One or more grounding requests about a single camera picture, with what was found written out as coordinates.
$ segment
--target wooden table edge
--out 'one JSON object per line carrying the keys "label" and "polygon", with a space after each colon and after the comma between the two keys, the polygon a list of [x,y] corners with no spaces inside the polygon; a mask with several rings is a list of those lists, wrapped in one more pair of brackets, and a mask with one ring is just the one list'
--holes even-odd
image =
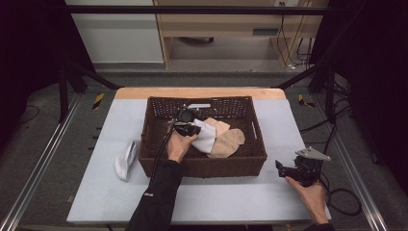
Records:
{"label": "wooden table edge", "polygon": [[254,99],[286,99],[281,89],[263,88],[122,88],[116,92],[115,99],[144,99],[156,97],[229,97],[251,96]]}

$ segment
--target white cloth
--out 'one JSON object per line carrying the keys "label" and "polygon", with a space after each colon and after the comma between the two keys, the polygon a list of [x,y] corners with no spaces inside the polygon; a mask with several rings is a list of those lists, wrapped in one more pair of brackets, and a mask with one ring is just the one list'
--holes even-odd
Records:
{"label": "white cloth", "polygon": [[138,153],[140,141],[132,141],[126,152],[119,154],[115,159],[115,171],[119,179],[123,181],[129,180],[129,170],[132,163],[135,161],[136,153]]}
{"label": "white cloth", "polygon": [[211,153],[214,141],[216,140],[216,127],[198,119],[194,120],[194,124],[201,127],[201,130],[198,134],[198,139],[191,145],[197,148],[200,152]]}

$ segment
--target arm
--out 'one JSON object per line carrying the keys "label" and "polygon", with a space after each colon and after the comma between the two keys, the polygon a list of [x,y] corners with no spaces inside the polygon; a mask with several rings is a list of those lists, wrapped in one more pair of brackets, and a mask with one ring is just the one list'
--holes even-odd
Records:
{"label": "arm", "polygon": [[326,192],[321,183],[316,182],[310,187],[303,187],[291,177],[285,177],[285,180],[292,185],[297,191],[306,209],[309,211],[313,225],[305,229],[305,231],[332,231],[335,230],[325,211],[325,196]]}
{"label": "arm", "polygon": [[183,137],[173,132],[167,144],[168,160],[158,169],[152,184],[144,192],[126,231],[167,230],[171,223],[177,190],[183,178],[180,166],[197,135]]}

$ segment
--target white cabinet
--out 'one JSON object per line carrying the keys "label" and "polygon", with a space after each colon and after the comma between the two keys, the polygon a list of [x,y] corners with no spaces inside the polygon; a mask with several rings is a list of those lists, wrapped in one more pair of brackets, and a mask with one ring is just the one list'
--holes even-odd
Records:
{"label": "white cabinet", "polygon": [[[151,0],[65,0],[67,5],[152,6]],[[72,15],[94,64],[163,64],[154,14]]]}

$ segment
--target beige cloth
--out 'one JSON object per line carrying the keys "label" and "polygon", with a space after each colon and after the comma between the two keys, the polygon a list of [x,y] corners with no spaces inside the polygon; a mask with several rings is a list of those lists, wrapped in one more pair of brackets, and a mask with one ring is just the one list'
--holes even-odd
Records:
{"label": "beige cloth", "polygon": [[229,128],[230,128],[230,125],[228,123],[215,120],[212,117],[208,117],[206,120],[204,120],[204,122],[216,127],[216,137],[218,137],[222,133],[228,131]]}
{"label": "beige cloth", "polygon": [[216,138],[209,158],[227,158],[234,154],[241,144],[245,143],[243,132],[238,129],[231,129],[222,133]]}

